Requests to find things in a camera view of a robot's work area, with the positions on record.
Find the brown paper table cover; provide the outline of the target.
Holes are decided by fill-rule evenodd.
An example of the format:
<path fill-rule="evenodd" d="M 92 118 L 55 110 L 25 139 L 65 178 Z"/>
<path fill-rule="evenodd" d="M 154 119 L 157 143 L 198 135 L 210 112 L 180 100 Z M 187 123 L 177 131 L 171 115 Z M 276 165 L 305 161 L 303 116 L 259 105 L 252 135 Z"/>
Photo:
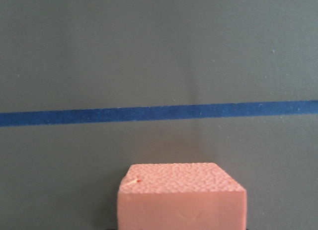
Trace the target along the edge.
<path fill-rule="evenodd" d="M 0 110 L 316 100 L 318 0 L 0 0 Z M 3 230 L 110 230 L 134 163 L 215 162 L 249 230 L 318 227 L 318 116 L 1 127 Z"/>

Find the orange foam cube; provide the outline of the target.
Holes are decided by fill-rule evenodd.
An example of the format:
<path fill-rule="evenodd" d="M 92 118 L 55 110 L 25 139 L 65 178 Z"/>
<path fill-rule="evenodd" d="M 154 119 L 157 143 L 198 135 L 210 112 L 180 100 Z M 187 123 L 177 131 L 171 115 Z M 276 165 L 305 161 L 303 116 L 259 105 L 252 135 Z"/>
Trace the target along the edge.
<path fill-rule="evenodd" d="M 244 230 L 247 192 L 215 163 L 134 164 L 117 194 L 120 230 Z"/>

